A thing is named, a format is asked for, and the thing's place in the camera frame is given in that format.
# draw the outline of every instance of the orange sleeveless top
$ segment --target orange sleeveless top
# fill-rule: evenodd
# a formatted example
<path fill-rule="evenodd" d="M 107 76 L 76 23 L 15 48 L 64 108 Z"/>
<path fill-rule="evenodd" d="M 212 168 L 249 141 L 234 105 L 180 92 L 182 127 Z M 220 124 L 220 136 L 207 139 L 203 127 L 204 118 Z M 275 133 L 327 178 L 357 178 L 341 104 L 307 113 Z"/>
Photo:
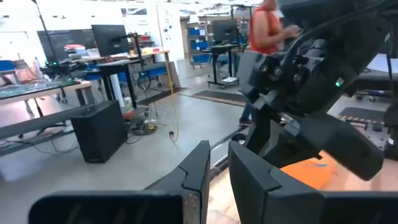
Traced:
<path fill-rule="evenodd" d="M 256 14 L 257 12 L 260 12 L 260 11 L 266 12 L 267 20 L 269 23 L 269 35 L 270 36 L 273 36 L 273 35 L 276 35 L 276 34 L 282 32 L 282 24 L 280 23 L 279 18 L 274 15 L 274 13 L 267 11 L 264 8 L 260 7 L 260 8 L 257 8 L 256 11 L 254 11 L 254 14 Z M 250 30 L 249 30 L 249 35 L 250 35 L 249 40 L 250 40 L 250 45 L 251 45 L 252 50 L 256 51 L 256 52 L 263 53 L 263 54 L 272 54 L 274 52 L 277 52 L 279 49 L 276 44 L 275 44 L 275 46 L 272 46 L 272 47 L 258 47 L 256 45 L 256 41 L 254 40 L 254 35 L 253 35 L 254 34 L 254 32 L 253 32 L 254 20 L 255 20 L 255 18 L 253 15 L 252 20 L 250 21 Z"/>

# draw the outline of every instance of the gray floor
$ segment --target gray floor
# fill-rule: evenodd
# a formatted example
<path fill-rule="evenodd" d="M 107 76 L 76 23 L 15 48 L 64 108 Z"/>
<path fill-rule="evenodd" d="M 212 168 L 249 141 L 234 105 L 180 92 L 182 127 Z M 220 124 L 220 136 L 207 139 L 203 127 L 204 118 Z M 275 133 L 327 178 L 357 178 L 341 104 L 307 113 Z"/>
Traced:
<path fill-rule="evenodd" d="M 202 70 L 179 62 L 181 86 L 189 88 L 184 95 L 192 95 L 208 89 L 209 66 Z M 212 86 L 212 90 L 221 91 Z M 236 92 L 238 88 L 226 91 Z M 97 100 L 102 99 L 96 92 Z M 71 105 L 77 105 L 73 93 L 68 93 Z M 70 108 L 53 98 L 39 102 L 45 114 Z M 387 103 L 356 102 L 342 98 L 331 109 L 337 115 L 347 106 L 385 110 Z M 161 127 L 155 134 L 142 137 L 135 144 L 124 144 L 105 164 L 86 164 L 80 150 L 60 156 L 43 154 L 37 150 L 55 153 L 51 142 L 46 142 L 17 153 L 0 157 L 0 217 L 2 224 L 26 223 L 30 206 L 44 195 L 59 190 L 140 190 L 170 172 L 201 141 L 215 144 L 238 128 L 242 107 L 188 96 L 176 95 L 157 104 L 163 123 L 174 128 L 178 121 L 177 147 L 169 139 L 169 129 Z M 0 126 L 17 123 L 30 116 L 25 112 L 23 102 L 0 107 Z M 76 143 L 74 134 L 54 140 L 59 151 L 68 150 Z M 214 156 L 226 154 L 227 144 L 217 147 Z"/>

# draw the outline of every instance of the blackboard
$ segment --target blackboard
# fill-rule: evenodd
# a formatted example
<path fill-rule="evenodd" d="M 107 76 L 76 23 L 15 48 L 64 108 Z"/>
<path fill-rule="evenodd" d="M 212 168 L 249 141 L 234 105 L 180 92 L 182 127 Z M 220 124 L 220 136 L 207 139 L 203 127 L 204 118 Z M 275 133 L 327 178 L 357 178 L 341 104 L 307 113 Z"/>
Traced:
<path fill-rule="evenodd" d="M 53 61 L 54 56 L 45 32 L 37 31 L 37 35 L 39 36 L 47 60 Z M 68 44 L 84 45 L 86 49 L 95 48 L 94 33 L 91 29 L 49 30 L 49 36 L 58 60 L 68 58 L 68 54 L 65 51 L 65 46 Z"/>

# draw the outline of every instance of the black speaker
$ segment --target black speaker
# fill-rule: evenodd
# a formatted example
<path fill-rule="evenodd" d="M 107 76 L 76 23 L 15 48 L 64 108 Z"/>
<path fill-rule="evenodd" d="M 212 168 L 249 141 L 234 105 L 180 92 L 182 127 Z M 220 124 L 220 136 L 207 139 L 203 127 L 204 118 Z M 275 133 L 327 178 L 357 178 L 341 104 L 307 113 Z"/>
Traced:
<path fill-rule="evenodd" d="M 127 140 L 117 101 L 104 101 L 71 119 L 81 153 L 88 163 L 105 163 Z"/>

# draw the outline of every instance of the floor mat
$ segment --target floor mat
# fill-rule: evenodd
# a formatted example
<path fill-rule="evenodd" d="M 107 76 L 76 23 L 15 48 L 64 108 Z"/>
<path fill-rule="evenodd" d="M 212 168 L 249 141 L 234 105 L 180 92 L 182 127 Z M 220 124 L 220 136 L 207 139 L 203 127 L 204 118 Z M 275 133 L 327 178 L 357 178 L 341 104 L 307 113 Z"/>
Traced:
<path fill-rule="evenodd" d="M 203 100 L 210 100 L 213 102 L 226 103 L 235 106 L 244 106 L 246 104 L 246 97 L 241 94 L 205 90 L 192 96 Z"/>
<path fill-rule="evenodd" d="M 340 114 L 339 118 L 348 121 L 366 122 L 366 123 L 384 123 L 383 111 L 367 110 L 362 108 L 345 108 Z"/>
<path fill-rule="evenodd" d="M 176 93 L 180 93 L 181 91 L 184 91 L 188 88 L 174 88 L 174 94 Z M 153 103 L 157 103 L 160 102 L 162 100 L 166 100 L 168 97 L 172 96 L 172 91 L 168 90 L 168 91 L 164 91 L 162 93 L 156 94 L 154 96 L 148 97 L 144 100 L 141 100 L 139 102 L 137 102 L 138 105 L 144 105 L 144 106 L 149 106 Z"/>

